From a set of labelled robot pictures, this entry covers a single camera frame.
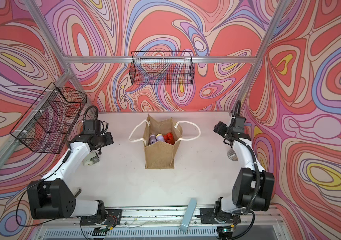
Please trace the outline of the burlap tote bag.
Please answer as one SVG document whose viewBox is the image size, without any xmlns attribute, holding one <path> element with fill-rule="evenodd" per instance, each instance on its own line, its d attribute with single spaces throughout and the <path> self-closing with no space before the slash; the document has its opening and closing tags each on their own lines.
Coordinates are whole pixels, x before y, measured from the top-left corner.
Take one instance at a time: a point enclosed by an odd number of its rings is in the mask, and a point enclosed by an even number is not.
<svg viewBox="0 0 341 240">
<path fill-rule="evenodd" d="M 183 129 L 182 124 L 189 124 L 197 129 L 197 135 L 191 138 L 184 138 L 182 136 Z M 138 139 L 132 139 L 135 131 L 144 125 L 143 136 Z M 174 136 L 175 144 L 170 145 L 166 142 L 156 142 L 150 145 L 149 136 L 162 134 L 165 135 L 171 132 Z M 142 142 L 145 155 L 145 168 L 151 170 L 173 169 L 174 158 L 181 142 L 188 142 L 198 139 L 201 136 L 200 127 L 190 121 L 175 121 L 173 118 L 169 118 L 163 121 L 155 120 L 151 115 L 147 115 L 147 118 L 141 121 L 131 131 L 128 140 L 131 143 Z"/>
</svg>

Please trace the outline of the purple flashlight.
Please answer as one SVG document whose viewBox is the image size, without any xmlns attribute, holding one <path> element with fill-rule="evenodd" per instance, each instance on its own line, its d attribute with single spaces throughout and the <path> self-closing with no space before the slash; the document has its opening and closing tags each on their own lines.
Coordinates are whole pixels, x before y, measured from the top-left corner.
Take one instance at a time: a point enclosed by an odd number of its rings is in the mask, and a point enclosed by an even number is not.
<svg viewBox="0 0 341 240">
<path fill-rule="evenodd" d="M 157 134 L 156 135 L 156 140 L 158 142 L 165 142 L 164 136 L 162 134 Z"/>
<path fill-rule="evenodd" d="M 150 142 L 150 145 L 154 144 L 157 142 L 157 138 L 155 135 L 150 135 L 149 136 L 149 142 Z"/>
</svg>

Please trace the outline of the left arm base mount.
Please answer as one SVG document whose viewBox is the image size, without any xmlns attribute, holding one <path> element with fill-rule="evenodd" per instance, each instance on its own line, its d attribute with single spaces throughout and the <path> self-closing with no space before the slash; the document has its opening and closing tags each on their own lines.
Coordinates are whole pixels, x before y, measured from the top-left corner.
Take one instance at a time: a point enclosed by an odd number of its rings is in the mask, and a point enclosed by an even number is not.
<svg viewBox="0 0 341 240">
<path fill-rule="evenodd" d="M 81 226 L 117 226 L 121 222 L 122 209 L 105 209 L 105 213 L 80 217 Z"/>
</svg>

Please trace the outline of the red flashlight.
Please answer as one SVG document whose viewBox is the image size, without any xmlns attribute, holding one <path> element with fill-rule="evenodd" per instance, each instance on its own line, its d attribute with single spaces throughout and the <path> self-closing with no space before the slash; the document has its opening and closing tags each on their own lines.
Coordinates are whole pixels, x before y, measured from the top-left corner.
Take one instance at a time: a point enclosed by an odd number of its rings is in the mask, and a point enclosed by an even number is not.
<svg viewBox="0 0 341 240">
<path fill-rule="evenodd" d="M 164 138 L 166 143 L 168 143 L 170 145 L 174 145 L 175 144 L 174 136 L 173 136 L 173 134 L 171 132 L 163 135 L 163 138 Z"/>
</svg>

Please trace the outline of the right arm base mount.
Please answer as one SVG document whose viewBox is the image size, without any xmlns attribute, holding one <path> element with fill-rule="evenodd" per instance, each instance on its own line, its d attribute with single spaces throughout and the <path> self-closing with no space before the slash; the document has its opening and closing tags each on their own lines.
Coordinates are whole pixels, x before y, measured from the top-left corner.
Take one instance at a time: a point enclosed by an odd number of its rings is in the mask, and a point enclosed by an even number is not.
<svg viewBox="0 0 341 240">
<path fill-rule="evenodd" d="M 225 213 L 215 208 L 200 208 L 199 215 L 202 224 L 224 224 L 238 225 L 241 223 L 240 216 L 235 216 L 230 213 Z"/>
</svg>

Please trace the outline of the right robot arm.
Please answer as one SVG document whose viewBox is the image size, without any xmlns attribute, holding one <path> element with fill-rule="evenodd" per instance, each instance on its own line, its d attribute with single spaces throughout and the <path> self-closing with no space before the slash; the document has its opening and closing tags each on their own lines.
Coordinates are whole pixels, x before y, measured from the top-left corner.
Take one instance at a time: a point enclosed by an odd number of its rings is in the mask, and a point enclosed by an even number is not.
<svg viewBox="0 0 341 240">
<path fill-rule="evenodd" d="M 220 197 L 214 204 L 212 215 L 220 224 L 237 220 L 241 215 L 269 210 L 275 183 L 273 173 L 265 170 L 256 157 L 240 108 L 241 101 L 237 101 L 229 125 L 218 122 L 213 130 L 230 146 L 228 156 L 241 164 L 230 196 Z"/>
</svg>

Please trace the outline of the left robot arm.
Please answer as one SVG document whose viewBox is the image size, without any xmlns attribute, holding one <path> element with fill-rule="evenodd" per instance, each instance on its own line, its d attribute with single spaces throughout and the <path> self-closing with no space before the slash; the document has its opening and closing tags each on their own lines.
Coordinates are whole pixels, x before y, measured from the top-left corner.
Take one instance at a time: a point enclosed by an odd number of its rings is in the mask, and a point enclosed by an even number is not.
<svg viewBox="0 0 341 240">
<path fill-rule="evenodd" d="M 101 200 L 82 200 L 68 184 L 80 165 L 90 167 L 100 160 L 103 147 L 114 143 L 109 124 L 83 116 L 83 130 L 69 142 L 69 149 L 41 180 L 32 181 L 26 190 L 30 213 L 35 220 L 80 218 L 81 223 L 101 225 L 107 211 Z"/>
</svg>

